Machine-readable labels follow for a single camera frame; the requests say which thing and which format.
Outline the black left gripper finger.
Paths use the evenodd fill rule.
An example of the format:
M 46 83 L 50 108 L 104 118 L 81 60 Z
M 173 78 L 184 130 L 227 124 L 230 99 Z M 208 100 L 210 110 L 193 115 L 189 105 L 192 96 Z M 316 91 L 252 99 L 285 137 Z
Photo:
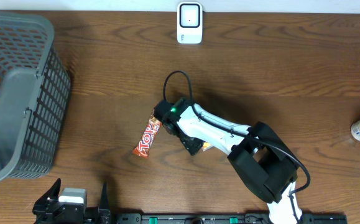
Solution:
M 61 178 L 58 178 L 51 188 L 46 191 L 35 203 L 34 207 L 46 207 L 50 202 L 57 201 L 60 193 Z
M 104 182 L 104 184 L 103 184 L 98 209 L 99 209 L 99 211 L 104 211 L 104 212 L 110 211 L 106 182 Z

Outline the orange snack box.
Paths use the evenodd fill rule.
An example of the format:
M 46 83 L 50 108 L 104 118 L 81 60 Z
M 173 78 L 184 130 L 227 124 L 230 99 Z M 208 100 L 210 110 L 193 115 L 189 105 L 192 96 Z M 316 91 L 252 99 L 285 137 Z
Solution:
M 201 149 L 202 149 L 203 151 L 206 151 L 206 150 L 208 150 L 208 149 L 210 149 L 210 148 L 212 148 L 212 147 L 213 147 L 213 145 L 211 145 L 210 143 L 204 142 Z

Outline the orange chocolate bar wrapper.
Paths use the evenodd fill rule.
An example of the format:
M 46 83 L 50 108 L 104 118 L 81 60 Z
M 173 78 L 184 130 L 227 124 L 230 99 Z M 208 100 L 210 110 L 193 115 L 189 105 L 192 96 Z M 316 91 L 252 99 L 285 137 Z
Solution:
M 162 125 L 162 123 L 154 116 L 154 112 L 155 111 L 152 112 L 137 146 L 132 150 L 132 153 L 137 156 L 144 158 L 149 157 L 149 151 Z

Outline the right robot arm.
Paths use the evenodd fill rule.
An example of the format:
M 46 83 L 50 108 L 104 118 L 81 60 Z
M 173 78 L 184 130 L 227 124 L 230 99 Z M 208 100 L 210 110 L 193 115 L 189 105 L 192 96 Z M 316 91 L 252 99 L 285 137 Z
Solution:
M 153 115 L 191 155 L 206 142 L 224 152 L 244 185 L 268 205 L 271 223 L 301 222 L 294 194 L 302 165 L 268 125 L 232 123 L 186 99 L 162 100 Z

